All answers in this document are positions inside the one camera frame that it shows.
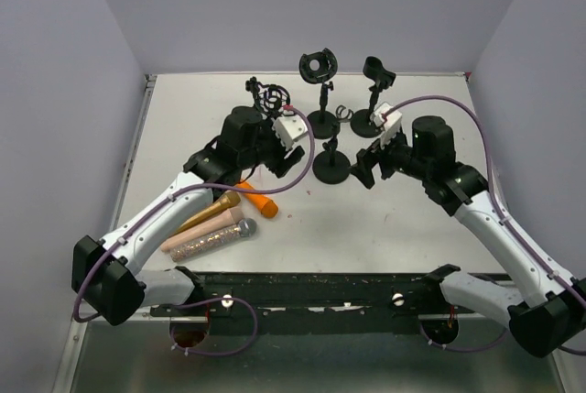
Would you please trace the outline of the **orange microphone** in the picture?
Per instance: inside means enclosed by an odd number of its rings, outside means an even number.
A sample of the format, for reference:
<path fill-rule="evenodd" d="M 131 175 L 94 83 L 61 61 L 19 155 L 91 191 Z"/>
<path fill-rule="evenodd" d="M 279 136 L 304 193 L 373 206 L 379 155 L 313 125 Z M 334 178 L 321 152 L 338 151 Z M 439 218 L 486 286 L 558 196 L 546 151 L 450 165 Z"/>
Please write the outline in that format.
<path fill-rule="evenodd" d="M 241 194 L 254 205 L 263 217 L 272 219 L 277 216 L 278 206 L 275 202 L 264 194 L 258 193 L 248 182 L 242 181 L 236 187 L 242 189 Z"/>

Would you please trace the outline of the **black tripod shock mount stand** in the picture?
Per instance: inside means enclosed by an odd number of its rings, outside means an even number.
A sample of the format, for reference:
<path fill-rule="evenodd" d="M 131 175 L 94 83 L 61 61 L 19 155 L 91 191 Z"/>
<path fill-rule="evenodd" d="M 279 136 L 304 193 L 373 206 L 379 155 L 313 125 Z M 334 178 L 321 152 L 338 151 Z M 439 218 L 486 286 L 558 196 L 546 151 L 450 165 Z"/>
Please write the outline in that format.
<path fill-rule="evenodd" d="M 252 95 L 255 109 L 268 118 L 281 116 L 291 102 L 285 87 L 261 83 L 255 76 L 245 82 L 245 90 Z"/>

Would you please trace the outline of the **gold microphone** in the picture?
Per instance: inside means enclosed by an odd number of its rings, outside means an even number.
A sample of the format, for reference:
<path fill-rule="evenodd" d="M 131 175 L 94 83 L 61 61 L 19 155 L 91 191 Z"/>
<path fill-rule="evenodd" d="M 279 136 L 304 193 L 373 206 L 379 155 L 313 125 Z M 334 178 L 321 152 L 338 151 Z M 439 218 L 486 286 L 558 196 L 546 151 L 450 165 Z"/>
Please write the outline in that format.
<path fill-rule="evenodd" d="M 213 216 L 216 216 L 217 214 L 227 209 L 236 207 L 240 203 L 240 201 L 241 198 L 237 192 L 225 192 L 218 200 L 216 200 L 210 206 L 191 216 L 190 219 L 188 219 L 178 228 L 175 234 L 180 234 L 184 231 L 187 231 L 188 229 L 211 219 Z"/>

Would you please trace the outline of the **pink microphone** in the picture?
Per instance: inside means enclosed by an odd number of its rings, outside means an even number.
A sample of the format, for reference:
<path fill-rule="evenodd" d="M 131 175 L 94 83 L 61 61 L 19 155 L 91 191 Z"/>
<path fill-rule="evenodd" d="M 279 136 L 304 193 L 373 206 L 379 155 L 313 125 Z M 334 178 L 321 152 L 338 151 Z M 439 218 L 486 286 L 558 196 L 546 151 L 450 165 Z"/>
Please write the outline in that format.
<path fill-rule="evenodd" d="M 208 235 L 222 228 L 238 224 L 244 218 L 244 213 L 240 207 L 233 207 L 212 217 L 211 219 L 195 225 L 179 234 L 171 236 L 161 246 L 163 253 L 168 253 L 171 249 L 181 246 L 191 240 Z"/>

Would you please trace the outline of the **silver glitter microphone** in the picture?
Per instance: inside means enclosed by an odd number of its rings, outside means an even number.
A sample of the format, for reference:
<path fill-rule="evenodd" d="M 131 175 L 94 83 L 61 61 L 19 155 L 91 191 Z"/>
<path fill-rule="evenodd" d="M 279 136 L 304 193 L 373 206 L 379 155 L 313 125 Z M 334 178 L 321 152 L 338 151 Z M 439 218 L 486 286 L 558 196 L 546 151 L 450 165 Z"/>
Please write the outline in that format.
<path fill-rule="evenodd" d="M 182 245 L 175 246 L 169 251 L 173 262 L 180 262 L 224 245 L 231 244 L 241 238 L 253 236 L 257 230 L 257 222 L 251 218 L 244 218 L 237 224 L 224 227 L 207 235 L 190 240 Z"/>

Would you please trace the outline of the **black round base shock stand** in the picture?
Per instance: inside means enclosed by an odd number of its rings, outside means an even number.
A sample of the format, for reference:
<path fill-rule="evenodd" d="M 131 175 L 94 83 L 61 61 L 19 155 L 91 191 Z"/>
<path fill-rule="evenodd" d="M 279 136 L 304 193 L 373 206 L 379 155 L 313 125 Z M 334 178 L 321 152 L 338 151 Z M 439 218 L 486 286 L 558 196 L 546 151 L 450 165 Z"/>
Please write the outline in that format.
<path fill-rule="evenodd" d="M 329 92 L 333 90 L 331 80 L 338 71 L 338 61 L 334 53 L 324 48 L 310 54 L 302 54 L 298 62 L 298 72 L 305 83 L 319 85 L 319 109 L 308 115 L 309 123 L 317 139 L 333 136 L 332 126 L 336 116 L 327 110 Z"/>

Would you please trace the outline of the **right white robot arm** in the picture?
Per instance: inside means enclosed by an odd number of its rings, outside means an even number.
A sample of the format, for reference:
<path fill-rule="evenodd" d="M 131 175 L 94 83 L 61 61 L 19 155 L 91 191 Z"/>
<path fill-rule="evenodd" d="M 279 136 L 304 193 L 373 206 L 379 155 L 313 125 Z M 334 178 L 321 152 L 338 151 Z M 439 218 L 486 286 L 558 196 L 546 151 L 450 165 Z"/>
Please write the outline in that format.
<path fill-rule="evenodd" d="M 457 161 L 453 132 L 443 118 L 416 119 L 411 136 L 401 126 L 388 127 L 357 153 L 351 173 L 371 189 L 374 167 L 384 180 L 396 173 L 419 180 L 426 195 L 466 227 L 515 283 L 503 288 L 446 265 L 427 275 L 432 283 L 420 292 L 428 310 L 456 305 L 480 313 L 503 325 L 535 357 L 551 354 L 584 330 L 584 280 L 530 238 L 476 168 Z"/>

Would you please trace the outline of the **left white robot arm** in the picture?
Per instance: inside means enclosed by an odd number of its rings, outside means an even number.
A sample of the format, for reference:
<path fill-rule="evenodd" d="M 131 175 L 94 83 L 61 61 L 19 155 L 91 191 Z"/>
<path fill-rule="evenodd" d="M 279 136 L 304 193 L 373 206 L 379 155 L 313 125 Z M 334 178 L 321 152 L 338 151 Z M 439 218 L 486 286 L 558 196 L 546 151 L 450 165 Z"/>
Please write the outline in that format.
<path fill-rule="evenodd" d="M 191 215 L 223 191 L 235 190 L 244 170 L 264 165 L 282 178 L 302 158 L 313 158 L 312 150 L 298 145 L 303 137 L 314 137 L 309 120 L 291 105 L 278 118 L 264 117 L 252 106 L 236 106 L 225 117 L 221 133 L 191 155 L 144 210 L 99 240 L 86 235 L 77 242 L 71 275 L 77 294 L 74 320 L 83 322 L 83 302 L 111 325 L 155 305 L 173 305 L 184 315 L 196 313 L 203 294 L 191 272 L 179 267 L 145 271 L 144 265 Z"/>

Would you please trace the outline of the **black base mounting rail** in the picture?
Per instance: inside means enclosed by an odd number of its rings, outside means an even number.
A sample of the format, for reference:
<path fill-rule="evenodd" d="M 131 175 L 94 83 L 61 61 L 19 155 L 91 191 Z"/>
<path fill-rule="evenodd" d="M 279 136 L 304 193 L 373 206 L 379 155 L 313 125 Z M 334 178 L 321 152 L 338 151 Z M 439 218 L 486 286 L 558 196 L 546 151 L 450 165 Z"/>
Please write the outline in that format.
<path fill-rule="evenodd" d="M 160 304 L 150 313 L 211 335 L 425 331 L 448 344 L 460 331 L 457 309 L 440 293 L 439 279 L 448 271 L 444 266 L 429 274 L 200 272 L 185 308 Z"/>

